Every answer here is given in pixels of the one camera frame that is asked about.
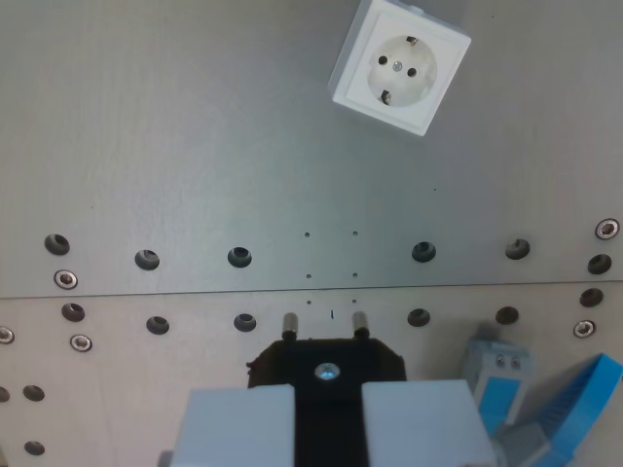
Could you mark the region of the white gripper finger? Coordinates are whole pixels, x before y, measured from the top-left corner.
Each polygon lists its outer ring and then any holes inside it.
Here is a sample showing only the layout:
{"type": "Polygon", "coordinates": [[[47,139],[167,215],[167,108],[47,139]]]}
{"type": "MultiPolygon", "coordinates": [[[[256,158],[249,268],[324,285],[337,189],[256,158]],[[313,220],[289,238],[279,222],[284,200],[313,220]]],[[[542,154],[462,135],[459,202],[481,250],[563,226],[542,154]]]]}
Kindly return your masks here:
{"type": "Polygon", "coordinates": [[[295,390],[289,384],[193,390],[160,466],[293,466],[295,390]]]}
{"type": "Polygon", "coordinates": [[[371,466],[496,466],[463,379],[367,382],[362,406],[371,466]]]}

